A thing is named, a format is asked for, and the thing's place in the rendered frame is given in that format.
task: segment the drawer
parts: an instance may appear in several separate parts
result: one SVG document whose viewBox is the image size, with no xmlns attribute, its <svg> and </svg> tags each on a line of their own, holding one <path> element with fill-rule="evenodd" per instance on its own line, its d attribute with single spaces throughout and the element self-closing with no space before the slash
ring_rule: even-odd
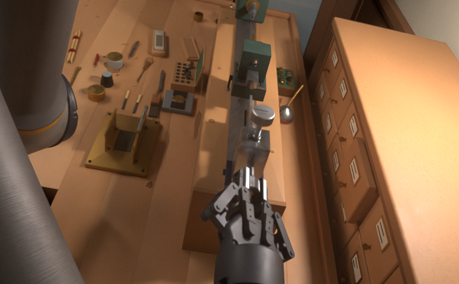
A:
<svg viewBox="0 0 459 284">
<path fill-rule="evenodd" d="M 330 104 L 326 105 L 324 112 L 322 113 L 322 130 L 323 136 L 326 141 L 326 148 L 329 149 L 331 142 L 335 138 L 335 135 L 338 132 L 337 122 L 335 120 L 335 115 L 333 114 L 333 107 Z"/>
<path fill-rule="evenodd" d="M 337 172 L 340 168 L 340 163 L 343 160 L 343 155 L 341 153 L 340 142 L 338 134 L 335 134 L 335 138 L 331 143 L 331 146 L 327 150 L 327 164 L 328 164 L 328 177 L 329 180 L 324 184 L 326 191 L 326 200 L 331 201 L 335 198 L 335 195 L 338 193 L 340 188 L 338 185 Z"/>
<path fill-rule="evenodd" d="M 347 247 L 337 259 L 338 282 L 346 284 L 369 284 L 368 271 L 363 256 L 359 231 L 353 235 Z"/>
<path fill-rule="evenodd" d="M 324 66 L 322 67 L 321 71 L 322 73 L 324 73 L 324 76 L 326 78 L 329 94 L 335 87 L 335 83 L 338 79 L 338 74 L 340 74 L 341 69 L 343 69 L 343 67 L 341 66 L 340 52 L 337 48 L 337 43 L 335 42 L 335 39 L 333 39 L 333 43 L 331 44 L 329 52 L 326 55 L 326 62 L 324 63 Z"/>
<path fill-rule="evenodd" d="M 317 87 L 315 88 L 315 101 L 319 106 L 319 111 L 321 113 L 324 112 L 324 109 L 326 108 L 326 105 L 329 102 L 329 100 L 329 91 L 326 84 L 326 78 L 324 76 L 324 73 L 322 72 L 321 78 L 319 79 Z"/>
<path fill-rule="evenodd" d="M 356 114 L 356 108 L 353 103 L 350 104 L 347 114 L 338 128 L 338 135 L 341 152 L 344 155 L 349 151 L 349 147 L 352 145 L 354 138 L 363 138 L 361 126 L 359 125 L 359 117 Z"/>
<path fill-rule="evenodd" d="M 343 155 L 337 178 L 344 185 L 339 191 L 347 222 L 363 221 L 378 197 L 363 139 L 354 139 L 347 154 Z"/>
<path fill-rule="evenodd" d="M 403 277 L 401 276 L 401 270 L 399 267 L 390 274 L 389 278 L 383 284 L 403 284 Z"/>
<path fill-rule="evenodd" d="M 398 263 L 389 228 L 387 227 L 384 208 L 377 199 L 364 221 L 359 225 L 361 242 L 370 282 L 382 283 Z"/>
<path fill-rule="evenodd" d="M 337 82 L 335 83 L 334 90 L 330 90 L 331 105 L 333 105 L 333 112 L 339 128 L 343 117 L 347 113 L 349 106 L 352 103 L 352 94 L 349 90 L 349 82 L 345 76 L 345 72 L 341 71 L 338 75 Z"/>
<path fill-rule="evenodd" d="M 344 206 L 340 193 L 329 204 L 331 234 L 337 252 L 343 251 L 358 228 L 357 224 L 347 222 Z"/>
</svg>

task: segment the white device with screen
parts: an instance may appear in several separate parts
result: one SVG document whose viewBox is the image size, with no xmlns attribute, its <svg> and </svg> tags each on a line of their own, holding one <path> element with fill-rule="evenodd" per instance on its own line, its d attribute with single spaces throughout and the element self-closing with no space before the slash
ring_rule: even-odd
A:
<svg viewBox="0 0 459 284">
<path fill-rule="evenodd" d="M 154 31 L 154 50 L 165 50 L 165 32 Z"/>
</svg>

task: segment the brass base plate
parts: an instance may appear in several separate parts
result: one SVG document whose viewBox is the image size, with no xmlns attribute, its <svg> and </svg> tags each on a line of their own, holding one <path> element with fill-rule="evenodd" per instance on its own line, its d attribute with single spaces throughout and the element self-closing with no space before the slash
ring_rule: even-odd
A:
<svg viewBox="0 0 459 284">
<path fill-rule="evenodd" d="M 145 177 L 153 156 L 154 144 L 159 132 L 159 122 L 150 119 L 145 120 L 144 126 L 147 129 L 143 129 L 142 142 L 138 146 L 138 158 L 133 163 L 131 152 L 113 150 L 112 147 L 105 151 L 105 131 L 111 118 L 109 114 L 111 113 L 106 114 L 95 143 L 91 147 L 85 163 L 86 168 Z M 136 132 L 139 123 L 140 117 L 122 114 L 118 114 L 116 117 L 116 127 L 119 130 Z"/>
</svg>

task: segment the orange stripe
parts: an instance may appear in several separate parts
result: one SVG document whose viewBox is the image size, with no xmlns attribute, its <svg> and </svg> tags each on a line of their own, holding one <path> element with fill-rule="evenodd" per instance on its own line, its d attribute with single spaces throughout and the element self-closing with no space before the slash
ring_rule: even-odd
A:
<svg viewBox="0 0 459 284">
<path fill-rule="evenodd" d="M 44 131 L 50 129 L 51 127 L 53 127 L 54 125 L 56 125 L 56 123 L 63 116 L 64 112 L 65 112 L 65 110 L 63 110 L 61 112 L 61 115 L 48 126 L 45 126 L 43 128 L 39 128 L 39 129 L 36 129 L 36 130 L 18 130 L 18 132 L 19 132 L 20 135 L 33 135 L 33 134 L 38 134 L 38 133 L 44 132 Z"/>
</svg>

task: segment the robotic hand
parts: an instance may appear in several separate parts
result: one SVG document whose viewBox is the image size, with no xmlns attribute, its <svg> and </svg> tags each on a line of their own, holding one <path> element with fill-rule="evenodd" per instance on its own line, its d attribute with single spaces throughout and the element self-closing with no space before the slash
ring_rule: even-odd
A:
<svg viewBox="0 0 459 284">
<path fill-rule="evenodd" d="M 280 214 L 267 200 L 266 180 L 243 167 L 201 213 L 219 231 L 214 284 L 284 283 L 283 263 L 294 251 Z"/>
</svg>

